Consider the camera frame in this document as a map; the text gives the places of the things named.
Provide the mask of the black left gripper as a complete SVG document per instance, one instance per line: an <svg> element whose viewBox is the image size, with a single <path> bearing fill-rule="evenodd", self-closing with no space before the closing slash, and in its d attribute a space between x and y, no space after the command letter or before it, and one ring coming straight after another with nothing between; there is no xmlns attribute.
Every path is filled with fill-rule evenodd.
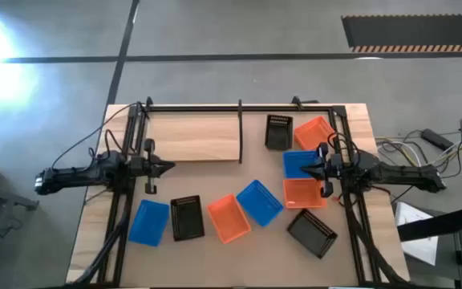
<svg viewBox="0 0 462 289"><path fill-rule="evenodd" d="M155 141L146 139L144 141L144 151L146 157L132 156L129 162L129 171L133 177L147 177L145 184L146 194L157 194L157 188L154 184L154 179L161 177L170 169L176 166L173 161L158 161L158 156L154 154Z"/></svg>

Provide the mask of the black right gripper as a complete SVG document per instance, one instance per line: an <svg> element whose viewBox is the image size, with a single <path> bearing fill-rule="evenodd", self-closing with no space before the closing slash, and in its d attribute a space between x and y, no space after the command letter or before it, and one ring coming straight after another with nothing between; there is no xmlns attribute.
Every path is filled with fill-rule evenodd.
<svg viewBox="0 0 462 289"><path fill-rule="evenodd" d="M323 198L328 198L334 192L330 178L339 179L351 167L343 163L342 156L338 153L328 157L329 145L327 143L322 142L317 148L317 153L317 161L314 164L303 165L300 170L315 180L320 180L322 182L320 194Z"/></svg>

